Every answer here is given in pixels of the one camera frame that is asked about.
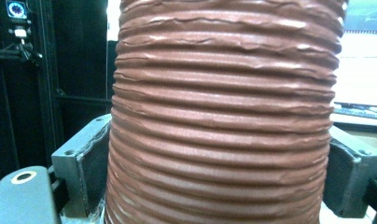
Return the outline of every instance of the corrugated surface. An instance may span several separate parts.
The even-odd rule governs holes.
[[[105,223],[318,223],[343,4],[122,1]]]

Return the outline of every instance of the brown ribbed cylinder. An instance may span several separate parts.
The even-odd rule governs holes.
[[[123,0],[105,223],[318,223],[343,0]]]

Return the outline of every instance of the gray plastic part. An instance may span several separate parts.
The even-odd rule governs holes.
[[[20,169],[0,181],[0,224],[5,223],[61,223],[45,167]]]
[[[87,217],[105,196],[110,120],[94,119],[51,156],[55,175],[66,181],[67,217]]]
[[[368,208],[363,200],[367,186],[377,178],[377,149],[336,127],[330,133],[323,201],[338,217],[362,218]]]

